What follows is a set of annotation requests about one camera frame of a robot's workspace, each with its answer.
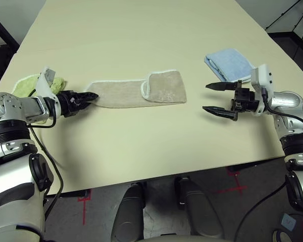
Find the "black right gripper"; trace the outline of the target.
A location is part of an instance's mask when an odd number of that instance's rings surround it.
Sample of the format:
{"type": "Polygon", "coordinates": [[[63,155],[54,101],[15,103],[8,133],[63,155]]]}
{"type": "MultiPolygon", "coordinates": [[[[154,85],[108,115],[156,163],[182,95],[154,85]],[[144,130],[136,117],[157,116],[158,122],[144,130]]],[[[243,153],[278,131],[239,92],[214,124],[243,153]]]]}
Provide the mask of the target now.
{"type": "Polygon", "coordinates": [[[203,106],[203,110],[219,117],[237,121],[238,114],[246,111],[256,111],[259,101],[255,100],[255,93],[249,88],[242,88],[242,81],[237,82],[217,82],[205,86],[216,91],[235,90],[234,98],[231,100],[231,110],[226,110],[217,106],[203,106]]]}

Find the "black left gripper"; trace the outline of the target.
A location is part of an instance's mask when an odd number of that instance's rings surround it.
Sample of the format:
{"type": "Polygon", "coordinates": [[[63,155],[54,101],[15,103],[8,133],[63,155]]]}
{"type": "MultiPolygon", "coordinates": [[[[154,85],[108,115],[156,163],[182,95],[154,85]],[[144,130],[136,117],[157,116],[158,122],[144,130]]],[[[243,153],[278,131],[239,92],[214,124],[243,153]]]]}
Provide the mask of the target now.
{"type": "Polygon", "coordinates": [[[57,94],[61,106],[61,115],[75,116],[79,111],[87,108],[87,104],[96,103],[99,95],[93,92],[61,91],[57,94]]]}

